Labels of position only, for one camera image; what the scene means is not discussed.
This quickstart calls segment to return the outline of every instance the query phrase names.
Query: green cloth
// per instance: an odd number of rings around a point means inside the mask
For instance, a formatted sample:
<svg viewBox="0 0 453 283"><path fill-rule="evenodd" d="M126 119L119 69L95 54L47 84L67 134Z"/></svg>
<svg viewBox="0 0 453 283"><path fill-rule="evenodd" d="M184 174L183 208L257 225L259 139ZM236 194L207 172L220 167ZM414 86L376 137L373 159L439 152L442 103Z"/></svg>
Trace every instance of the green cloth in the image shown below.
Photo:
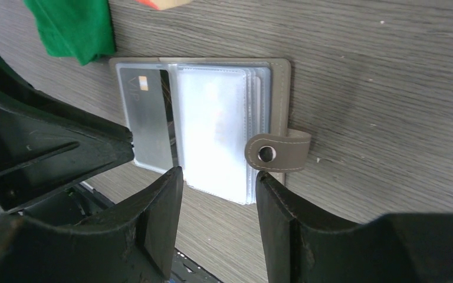
<svg viewBox="0 0 453 283"><path fill-rule="evenodd" d="M107 0L24 0L49 55L86 65L116 51Z"/></svg>

